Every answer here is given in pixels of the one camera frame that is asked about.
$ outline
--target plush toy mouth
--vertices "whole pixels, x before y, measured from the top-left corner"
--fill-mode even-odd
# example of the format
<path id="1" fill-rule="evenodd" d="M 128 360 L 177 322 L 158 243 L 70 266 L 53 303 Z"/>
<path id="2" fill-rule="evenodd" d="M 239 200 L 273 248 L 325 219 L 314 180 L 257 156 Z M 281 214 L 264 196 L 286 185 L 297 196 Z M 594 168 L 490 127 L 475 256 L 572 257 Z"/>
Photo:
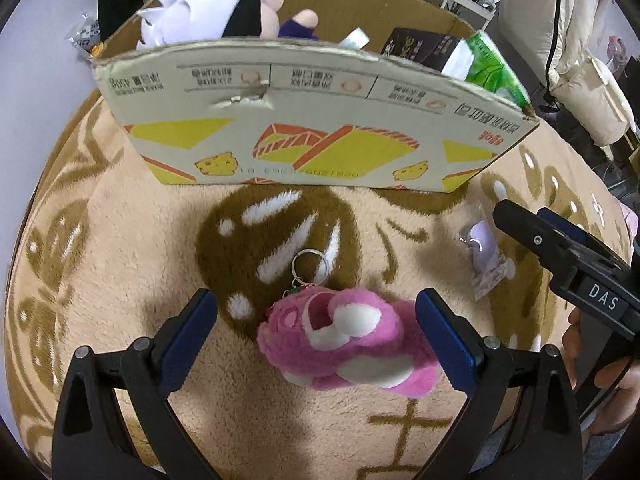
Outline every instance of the plush toy mouth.
<path id="1" fill-rule="evenodd" d="M 313 330 L 320 330 L 333 323 L 328 310 L 329 300 L 333 296 L 333 294 L 329 293 L 318 294 L 309 301 L 309 322 Z"/>

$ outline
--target black cord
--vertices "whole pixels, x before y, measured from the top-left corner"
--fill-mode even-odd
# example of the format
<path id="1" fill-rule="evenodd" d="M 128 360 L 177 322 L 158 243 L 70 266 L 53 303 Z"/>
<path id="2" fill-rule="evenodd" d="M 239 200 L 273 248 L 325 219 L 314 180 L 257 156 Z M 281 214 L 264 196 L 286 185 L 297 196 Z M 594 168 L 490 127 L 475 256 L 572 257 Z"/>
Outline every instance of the black cord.
<path id="1" fill-rule="evenodd" d="M 591 415 L 591 413 L 594 412 L 594 410 L 596 410 L 604 401 L 606 401 L 609 398 L 612 391 L 618 387 L 618 385 L 620 384 L 620 381 L 624 378 L 626 373 L 631 369 L 631 365 L 634 363 L 634 360 L 635 360 L 635 357 L 632 356 L 631 359 L 629 359 L 629 362 L 625 365 L 625 367 L 620 372 L 620 375 L 616 378 L 615 381 L 613 381 L 611 386 L 607 388 L 607 391 L 604 393 L 604 395 L 600 397 L 600 401 L 596 402 L 586 412 L 584 412 L 584 415 L 580 417 L 580 424 L 582 424 Z"/>

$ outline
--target pink teddy bear keychain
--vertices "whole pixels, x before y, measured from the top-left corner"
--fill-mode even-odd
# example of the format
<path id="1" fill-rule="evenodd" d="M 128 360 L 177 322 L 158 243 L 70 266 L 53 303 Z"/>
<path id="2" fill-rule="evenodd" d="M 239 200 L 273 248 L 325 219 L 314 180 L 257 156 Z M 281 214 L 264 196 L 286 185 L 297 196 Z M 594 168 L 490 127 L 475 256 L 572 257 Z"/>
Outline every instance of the pink teddy bear keychain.
<path id="1" fill-rule="evenodd" d="M 324 254 L 319 255 L 328 268 Z M 373 384 L 412 399 L 435 386 L 440 365 L 415 318 L 413 301 L 382 300 L 365 288 L 294 286 L 258 327 L 258 346 L 284 378 L 314 390 Z"/>

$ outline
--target cardboard box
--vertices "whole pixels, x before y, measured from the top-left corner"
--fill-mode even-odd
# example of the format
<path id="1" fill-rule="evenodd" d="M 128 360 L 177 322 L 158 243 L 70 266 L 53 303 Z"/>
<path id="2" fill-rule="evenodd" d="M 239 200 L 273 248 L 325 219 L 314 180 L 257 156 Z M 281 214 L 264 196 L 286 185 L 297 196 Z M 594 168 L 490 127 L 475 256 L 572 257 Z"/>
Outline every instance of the cardboard box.
<path id="1" fill-rule="evenodd" d="M 372 49 L 398 25 L 471 33 L 452 14 L 418 0 L 391 0 L 402 3 L 395 19 L 389 14 L 384 20 L 374 17 L 385 15 L 390 0 L 340 0 L 335 9 L 336 0 L 295 1 L 292 14 L 303 7 L 318 12 L 321 38 L 340 41 L 359 26 Z M 341 19 L 340 9 L 347 14 Z M 418 12 L 418 18 L 404 12 Z M 126 25 L 132 44 L 136 21 Z M 104 55 L 113 49 L 107 44 Z M 172 45 L 101 59 L 94 75 L 133 145 L 166 184 L 450 192 L 537 125 L 481 88 L 407 60 L 323 42 Z"/>

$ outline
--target key ring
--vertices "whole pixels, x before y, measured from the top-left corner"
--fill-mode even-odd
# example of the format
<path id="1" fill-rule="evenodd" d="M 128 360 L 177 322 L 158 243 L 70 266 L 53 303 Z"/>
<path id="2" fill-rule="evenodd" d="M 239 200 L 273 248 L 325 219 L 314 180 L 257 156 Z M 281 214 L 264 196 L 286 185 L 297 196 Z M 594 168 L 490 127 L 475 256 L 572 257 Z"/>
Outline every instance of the key ring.
<path id="1" fill-rule="evenodd" d="M 296 272 L 296 260 L 302 256 L 303 254 L 315 254 L 316 256 L 320 256 L 322 262 L 324 263 L 324 276 L 322 276 L 322 280 L 318 280 L 318 283 L 315 282 L 306 282 Z M 322 285 L 326 279 L 329 277 L 329 260 L 326 259 L 324 253 L 322 251 L 318 251 L 316 249 L 302 249 L 293 257 L 291 261 L 291 273 L 293 275 L 293 283 L 298 283 L 300 286 L 305 287 L 309 285 Z"/>

